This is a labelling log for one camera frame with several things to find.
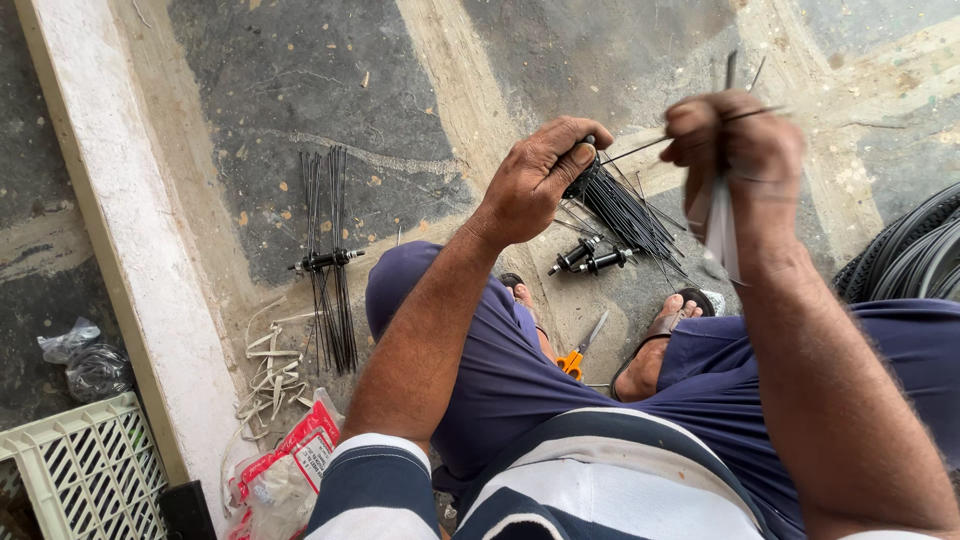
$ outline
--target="blue and white striped shirt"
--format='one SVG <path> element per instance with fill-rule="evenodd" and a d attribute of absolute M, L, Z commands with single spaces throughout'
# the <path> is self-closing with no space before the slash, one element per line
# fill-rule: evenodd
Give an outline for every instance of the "blue and white striped shirt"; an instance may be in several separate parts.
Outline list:
<path fill-rule="evenodd" d="M 573 410 L 524 434 L 471 485 L 459 516 L 455 540 L 774 537 L 700 439 L 626 408 Z M 427 456 L 389 435 L 345 441 L 307 530 L 307 540 L 439 538 Z M 855 537 L 929 538 L 867 534 Z"/>

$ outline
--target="navy blue pants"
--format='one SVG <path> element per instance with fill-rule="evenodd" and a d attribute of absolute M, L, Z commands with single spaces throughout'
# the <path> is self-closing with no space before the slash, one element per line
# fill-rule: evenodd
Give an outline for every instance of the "navy blue pants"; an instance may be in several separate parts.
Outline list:
<path fill-rule="evenodd" d="M 410 242 L 370 272 L 367 318 L 379 340 L 441 246 Z M 960 305 L 895 300 L 851 306 L 930 428 L 960 467 Z M 741 317 L 686 319 L 670 338 L 657 394 L 622 404 L 577 382 L 540 351 L 526 308 L 490 276 L 473 314 L 460 372 L 431 444 L 444 465 L 434 487 L 458 497 L 501 450 L 568 410 L 625 406 L 690 430 L 747 488 L 779 538 L 804 538 L 797 490 L 763 424 L 756 358 Z"/>

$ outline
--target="scissor blade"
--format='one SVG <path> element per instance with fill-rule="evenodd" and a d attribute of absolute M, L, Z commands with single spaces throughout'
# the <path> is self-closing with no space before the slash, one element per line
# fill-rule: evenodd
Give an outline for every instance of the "scissor blade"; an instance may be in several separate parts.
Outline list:
<path fill-rule="evenodd" d="M 590 342 L 593 341 L 593 338 L 596 337 L 598 332 L 600 332 L 600 328 L 603 327 L 603 324 L 607 322 L 608 315 L 610 315 L 609 309 L 604 312 L 603 316 L 600 317 L 600 320 L 597 321 L 597 324 L 594 325 L 593 330 L 591 330 L 590 333 L 587 334 L 587 337 L 585 337 L 584 340 L 580 342 L 580 345 L 577 346 L 577 352 L 579 352 L 581 355 L 584 353 Z"/>

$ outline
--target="orange scissors handle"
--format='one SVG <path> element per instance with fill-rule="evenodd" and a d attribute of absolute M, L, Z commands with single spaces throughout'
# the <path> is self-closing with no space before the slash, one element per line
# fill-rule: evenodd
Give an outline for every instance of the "orange scissors handle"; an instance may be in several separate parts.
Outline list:
<path fill-rule="evenodd" d="M 569 355 L 557 358 L 557 367 L 573 379 L 580 380 L 584 375 L 583 372 L 580 371 L 580 360 L 582 359 L 584 359 L 584 356 L 579 352 L 570 351 Z"/>

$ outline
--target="foot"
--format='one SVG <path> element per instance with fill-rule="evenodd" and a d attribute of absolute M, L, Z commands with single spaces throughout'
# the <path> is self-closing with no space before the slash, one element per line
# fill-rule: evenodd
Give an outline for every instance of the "foot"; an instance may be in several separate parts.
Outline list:
<path fill-rule="evenodd" d="M 534 324 L 537 325 L 537 338 L 540 340 L 540 350 L 543 351 L 543 354 L 549 358 L 550 361 L 553 361 L 557 355 L 554 353 L 553 347 L 550 346 L 550 340 L 547 338 L 546 332 L 540 327 L 540 318 L 534 309 L 534 297 L 530 294 L 530 289 L 523 283 L 517 283 L 516 289 L 507 287 L 507 290 L 510 291 L 510 294 L 514 295 L 514 300 L 519 304 L 523 304 L 523 306 L 527 308 L 527 311 L 530 311 L 530 315 L 534 318 Z"/>
<path fill-rule="evenodd" d="M 704 311 L 697 307 L 696 302 L 691 300 L 684 306 L 684 297 L 675 294 L 663 302 L 663 309 L 657 314 L 657 318 L 676 313 L 681 309 L 687 318 L 704 314 Z M 655 337 L 647 340 L 643 347 L 640 347 L 634 360 L 613 382 L 620 401 L 638 402 L 657 393 L 657 378 L 660 376 L 660 366 L 663 364 L 663 355 L 666 353 L 666 345 L 669 341 L 669 337 Z"/>

